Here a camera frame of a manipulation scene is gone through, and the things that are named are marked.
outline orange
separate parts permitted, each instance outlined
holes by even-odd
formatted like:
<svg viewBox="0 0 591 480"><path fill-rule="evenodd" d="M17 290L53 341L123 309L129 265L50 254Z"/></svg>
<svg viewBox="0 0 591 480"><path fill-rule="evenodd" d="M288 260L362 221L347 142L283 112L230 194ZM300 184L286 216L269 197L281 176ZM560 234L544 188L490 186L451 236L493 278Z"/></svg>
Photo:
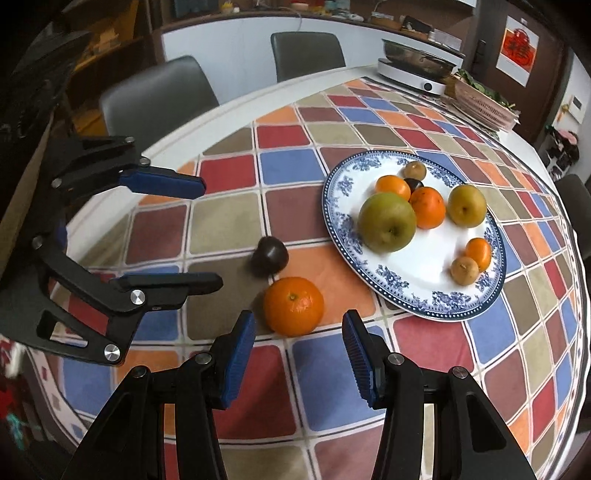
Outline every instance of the orange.
<svg viewBox="0 0 591 480"><path fill-rule="evenodd" d="M310 333L324 315L322 293L301 277L277 280L265 292L262 306L269 328L288 337Z"/></svg>
<svg viewBox="0 0 591 480"><path fill-rule="evenodd" d="M408 183L396 175L384 175L378 178L378 181L375 183L375 191L379 193L395 193L406 201L410 198L410 187Z"/></svg>
<svg viewBox="0 0 591 480"><path fill-rule="evenodd" d="M431 187L420 187L410 196L410 205L417 215L417 227L429 230L445 220L445 202L441 194Z"/></svg>
<svg viewBox="0 0 591 480"><path fill-rule="evenodd" d="M464 254L474 259L478 265L478 270L484 272L491 264L492 249L489 242L483 238L473 238L466 244Z"/></svg>

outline small brown fruit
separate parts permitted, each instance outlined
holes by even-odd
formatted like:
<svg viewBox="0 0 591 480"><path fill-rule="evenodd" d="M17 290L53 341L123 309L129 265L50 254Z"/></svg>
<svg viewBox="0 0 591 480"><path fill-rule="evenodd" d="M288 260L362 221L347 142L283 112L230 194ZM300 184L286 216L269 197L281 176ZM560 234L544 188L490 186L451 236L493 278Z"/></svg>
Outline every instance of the small brown fruit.
<svg viewBox="0 0 591 480"><path fill-rule="evenodd" d="M453 280L462 286L473 284L480 274L478 264L470 257L459 257L452 262L449 273Z"/></svg>
<svg viewBox="0 0 591 480"><path fill-rule="evenodd" d="M419 162L418 160L412 161L404 167L402 171L402 176L405 179L415 179L415 180L424 180L427 176L427 167L424 163Z"/></svg>

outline metal pot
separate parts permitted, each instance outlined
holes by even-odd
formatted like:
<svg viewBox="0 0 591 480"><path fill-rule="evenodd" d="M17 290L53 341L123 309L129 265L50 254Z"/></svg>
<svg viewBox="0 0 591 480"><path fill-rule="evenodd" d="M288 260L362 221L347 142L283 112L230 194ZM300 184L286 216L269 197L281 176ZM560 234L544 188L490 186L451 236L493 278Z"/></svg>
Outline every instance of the metal pot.
<svg viewBox="0 0 591 480"><path fill-rule="evenodd" d="M415 73L420 76L427 76L433 80L441 80L452 73L455 65L447 60L440 59L416 48L407 47L390 40L382 39L384 42L384 54L394 66Z"/></svg>

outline blue and white plate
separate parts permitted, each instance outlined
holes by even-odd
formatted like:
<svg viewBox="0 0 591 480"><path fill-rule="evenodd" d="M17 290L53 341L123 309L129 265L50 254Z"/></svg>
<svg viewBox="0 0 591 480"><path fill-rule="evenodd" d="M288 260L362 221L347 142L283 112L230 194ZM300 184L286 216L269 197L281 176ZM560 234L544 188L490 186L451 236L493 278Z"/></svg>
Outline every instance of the blue and white plate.
<svg viewBox="0 0 591 480"><path fill-rule="evenodd" d="M376 293L428 319L470 319L493 304L505 281L505 247L490 211L476 228L460 228L449 218L432 230L417 228L413 240L391 254L372 252L356 232L357 215L364 201L375 193L376 180L383 175L402 176L401 170L414 160L427 167L424 185L436 189L446 201L451 190L464 183L426 158L390 150L363 152L343 160L326 179L324 221L343 258ZM461 287L450 277L449 266L474 237L484 237L490 243L491 266L474 284Z"/></svg>

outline gray chair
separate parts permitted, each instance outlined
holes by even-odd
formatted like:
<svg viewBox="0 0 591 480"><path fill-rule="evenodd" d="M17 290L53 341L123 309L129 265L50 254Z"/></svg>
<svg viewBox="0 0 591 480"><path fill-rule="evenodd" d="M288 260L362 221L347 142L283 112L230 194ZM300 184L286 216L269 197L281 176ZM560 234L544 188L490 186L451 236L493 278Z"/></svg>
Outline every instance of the gray chair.
<svg viewBox="0 0 591 480"><path fill-rule="evenodd" d="M332 33L273 33L271 47L278 82L345 66L339 39Z"/></svg>
<svg viewBox="0 0 591 480"><path fill-rule="evenodd" d="M135 138L144 151L219 102L193 57L180 57L118 83L100 97L110 135Z"/></svg>

